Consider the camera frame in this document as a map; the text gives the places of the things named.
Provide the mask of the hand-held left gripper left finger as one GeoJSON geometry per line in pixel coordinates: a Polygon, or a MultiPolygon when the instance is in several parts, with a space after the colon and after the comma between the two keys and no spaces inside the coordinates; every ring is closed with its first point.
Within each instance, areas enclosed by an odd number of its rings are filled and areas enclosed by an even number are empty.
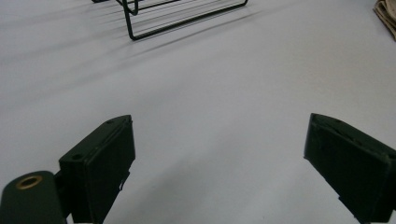
{"type": "Polygon", "coordinates": [[[129,115],[105,121],[59,159],[68,208],[76,223],[104,222],[134,159],[129,115]]]}

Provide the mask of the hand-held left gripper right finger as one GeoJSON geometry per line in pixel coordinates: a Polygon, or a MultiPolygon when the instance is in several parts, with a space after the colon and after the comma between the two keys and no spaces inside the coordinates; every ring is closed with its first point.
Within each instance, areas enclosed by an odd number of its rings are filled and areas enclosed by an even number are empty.
{"type": "Polygon", "coordinates": [[[340,119],[313,113],[304,158],[361,224],[387,223],[396,210],[396,150],[340,119]]]}

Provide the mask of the black wire rack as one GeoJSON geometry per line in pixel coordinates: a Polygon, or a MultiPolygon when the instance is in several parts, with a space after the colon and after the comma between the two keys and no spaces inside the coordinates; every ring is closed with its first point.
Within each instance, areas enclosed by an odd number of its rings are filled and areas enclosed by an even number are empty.
{"type": "MultiPolygon", "coordinates": [[[[112,0],[91,0],[102,3],[112,0]]],[[[122,7],[128,36],[136,41],[222,15],[249,0],[114,0],[122,7]]]]}

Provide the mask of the beige towel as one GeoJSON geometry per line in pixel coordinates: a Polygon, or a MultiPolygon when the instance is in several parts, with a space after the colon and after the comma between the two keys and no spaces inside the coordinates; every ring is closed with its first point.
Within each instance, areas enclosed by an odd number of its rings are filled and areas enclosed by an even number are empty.
{"type": "Polygon", "coordinates": [[[373,11],[396,42],[396,0],[376,0],[373,11]]]}

